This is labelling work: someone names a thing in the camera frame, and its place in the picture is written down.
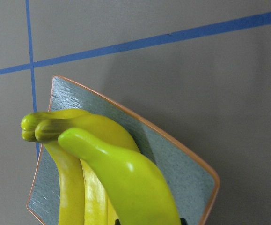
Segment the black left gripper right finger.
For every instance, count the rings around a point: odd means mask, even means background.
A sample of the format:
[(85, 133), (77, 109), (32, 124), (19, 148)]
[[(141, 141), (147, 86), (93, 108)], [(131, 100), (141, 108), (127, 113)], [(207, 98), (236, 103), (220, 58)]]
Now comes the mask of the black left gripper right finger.
[(181, 225), (187, 225), (187, 221), (185, 218), (180, 218)]

